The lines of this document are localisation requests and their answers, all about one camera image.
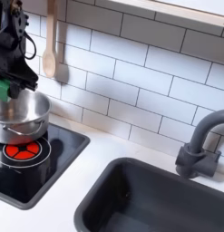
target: robotic arm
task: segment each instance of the robotic arm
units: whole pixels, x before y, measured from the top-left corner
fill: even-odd
[[[5,94],[13,99],[21,90],[35,91],[37,87],[38,76],[25,62],[25,58],[33,59],[36,53],[34,41],[25,31],[28,25],[21,1],[0,0],[0,88],[6,86]],[[25,57],[26,39],[34,45],[32,57]]]

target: black stovetop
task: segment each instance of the black stovetop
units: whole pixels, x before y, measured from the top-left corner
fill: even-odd
[[[89,142],[50,124],[45,135],[30,144],[0,143],[0,199],[20,209],[32,208]]]

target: dark gray sink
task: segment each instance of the dark gray sink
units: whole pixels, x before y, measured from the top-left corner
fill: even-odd
[[[77,208],[74,224],[79,232],[224,232],[224,193],[117,159]]]

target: faucet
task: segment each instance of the faucet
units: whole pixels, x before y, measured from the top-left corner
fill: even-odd
[[[196,127],[190,143],[180,148],[176,159],[177,172],[186,179],[201,176],[213,177],[221,152],[211,156],[202,147],[209,131],[224,123],[224,110],[206,116]]]

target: stainless steel pot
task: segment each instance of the stainless steel pot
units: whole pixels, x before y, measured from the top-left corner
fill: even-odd
[[[50,100],[40,92],[21,91],[18,99],[0,101],[0,143],[22,144],[42,137],[48,128]]]

